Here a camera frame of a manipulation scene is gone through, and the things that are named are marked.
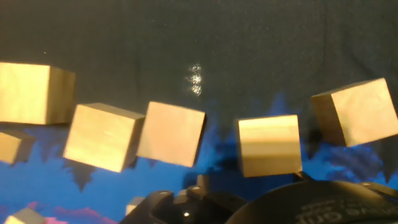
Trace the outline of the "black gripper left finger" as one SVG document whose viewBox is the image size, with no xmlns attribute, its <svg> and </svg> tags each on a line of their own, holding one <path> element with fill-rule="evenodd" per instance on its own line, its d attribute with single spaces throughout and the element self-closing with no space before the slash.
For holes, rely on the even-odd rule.
<svg viewBox="0 0 398 224">
<path fill-rule="evenodd" d="M 131 200 L 119 224 L 224 224 L 247 201 L 225 191 L 210 191 L 210 179 L 199 175 L 193 186 L 177 195 L 158 190 Z"/>
</svg>

